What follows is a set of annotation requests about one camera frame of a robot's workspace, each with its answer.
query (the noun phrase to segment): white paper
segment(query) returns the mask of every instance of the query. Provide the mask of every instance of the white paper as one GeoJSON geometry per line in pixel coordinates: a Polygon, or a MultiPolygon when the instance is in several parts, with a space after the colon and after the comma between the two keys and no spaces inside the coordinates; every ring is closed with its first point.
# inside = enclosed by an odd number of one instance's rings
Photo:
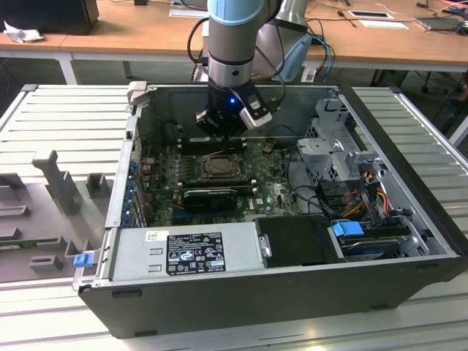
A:
{"type": "Polygon", "coordinates": [[[3,34],[9,37],[9,39],[13,42],[19,42],[20,44],[23,44],[24,42],[44,39],[44,37],[42,37],[41,34],[35,29],[18,29],[10,26],[6,21],[4,21],[4,25],[5,30],[3,31],[3,34]]]}
{"type": "Polygon", "coordinates": [[[409,29],[401,22],[387,20],[359,20],[359,22],[367,28],[409,29]]]}

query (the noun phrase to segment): black computer case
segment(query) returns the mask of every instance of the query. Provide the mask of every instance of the black computer case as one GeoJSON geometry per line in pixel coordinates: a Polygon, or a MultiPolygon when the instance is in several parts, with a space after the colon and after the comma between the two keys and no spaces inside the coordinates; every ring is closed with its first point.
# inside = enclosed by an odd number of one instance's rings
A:
{"type": "Polygon", "coordinates": [[[6,21],[41,33],[87,35],[99,17],[96,0],[2,0],[1,27],[6,21]]]}

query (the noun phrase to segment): power supply label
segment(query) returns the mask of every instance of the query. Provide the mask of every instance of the power supply label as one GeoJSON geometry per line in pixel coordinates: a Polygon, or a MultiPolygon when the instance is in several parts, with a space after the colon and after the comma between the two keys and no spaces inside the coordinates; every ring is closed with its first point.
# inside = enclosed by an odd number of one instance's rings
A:
{"type": "Polygon", "coordinates": [[[168,235],[166,252],[170,276],[226,271],[221,233],[168,235]]]}

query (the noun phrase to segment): wooden desk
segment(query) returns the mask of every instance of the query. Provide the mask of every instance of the wooden desk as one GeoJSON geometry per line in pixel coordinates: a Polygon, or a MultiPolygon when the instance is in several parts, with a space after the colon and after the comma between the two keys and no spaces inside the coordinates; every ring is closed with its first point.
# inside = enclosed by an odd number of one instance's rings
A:
{"type": "MultiPolygon", "coordinates": [[[[186,44],[196,18],[169,17],[169,4],[135,6],[133,1],[98,0],[99,20],[87,36],[69,35],[61,49],[88,53],[143,53],[186,56],[186,44]]],[[[202,47],[198,34],[193,48],[202,47]]]]}
{"type": "MultiPolygon", "coordinates": [[[[416,1],[413,0],[376,0],[376,2],[385,4],[394,12],[410,15],[391,14],[395,20],[431,17],[431,12],[416,7],[416,1]]],[[[445,6],[438,1],[430,3],[434,9],[445,6]]],[[[362,0],[356,0],[352,9],[387,12],[381,6],[362,0]]],[[[328,7],[317,6],[307,17],[339,19],[336,12],[337,10],[328,7]]],[[[348,18],[353,18],[347,11],[343,12],[348,18]]],[[[366,28],[358,21],[353,23],[358,27],[353,28],[351,23],[345,20],[322,22],[327,43],[333,46],[336,52],[335,65],[338,67],[393,68],[389,66],[403,64],[406,67],[435,66],[440,68],[432,70],[443,71],[452,69],[464,71],[468,67],[468,38],[457,33],[425,32],[425,29],[416,22],[404,23],[409,29],[366,28]]],[[[317,21],[311,21],[310,24],[316,33],[320,33],[317,21]]],[[[320,51],[323,49],[312,48],[309,59],[315,59],[320,51]]]]}
{"type": "MultiPolygon", "coordinates": [[[[340,19],[337,9],[318,3],[341,7],[341,2],[311,0],[309,18],[340,19]]],[[[415,6],[416,0],[378,0],[389,10],[408,15],[391,14],[396,20],[412,20],[414,16],[431,16],[425,9],[415,6]]],[[[64,36],[46,34],[43,42],[19,45],[6,37],[0,39],[0,56],[56,59],[68,84],[79,83],[74,72],[74,60],[110,61],[163,61],[189,62],[186,54],[186,40],[194,18],[169,17],[169,4],[148,3],[136,7],[133,1],[112,2],[98,0],[99,21],[88,36],[64,36]]],[[[354,0],[354,10],[387,12],[381,6],[367,0],[354,0]]],[[[445,5],[431,1],[433,8],[445,5]]],[[[365,28],[355,21],[355,29],[345,20],[322,22],[325,38],[336,52],[335,67],[369,69],[436,70],[464,72],[468,67],[468,38],[456,33],[441,34],[424,32],[417,23],[405,23],[406,29],[365,28]]],[[[317,21],[312,28],[320,33],[317,21]]],[[[202,47],[202,37],[195,35],[194,50],[202,47]]],[[[307,65],[314,69],[323,60],[323,49],[312,47],[307,56],[307,65]]],[[[124,64],[126,75],[129,65],[124,64]]]]}
{"type": "Polygon", "coordinates": [[[60,51],[60,44],[67,37],[66,34],[43,34],[44,40],[37,42],[12,42],[6,35],[0,35],[0,50],[35,50],[60,51]]]}

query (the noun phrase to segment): blue cable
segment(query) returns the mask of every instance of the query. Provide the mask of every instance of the blue cable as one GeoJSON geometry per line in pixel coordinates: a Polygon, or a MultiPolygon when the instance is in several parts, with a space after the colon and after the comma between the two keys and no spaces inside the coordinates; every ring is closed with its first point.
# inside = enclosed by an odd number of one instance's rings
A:
{"type": "Polygon", "coordinates": [[[325,73],[325,77],[323,78],[322,82],[326,82],[327,81],[327,78],[328,78],[328,74],[330,73],[331,71],[331,50],[330,50],[330,46],[328,46],[328,44],[326,42],[324,42],[323,40],[321,40],[319,37],[315,36],[315,35],[312,35],[312,38],[314,38],[315,40],[317,40],[325,50],[327,50],[327,57],[328,57],[328,67],[327,67],[327,72],[325,73]]]}

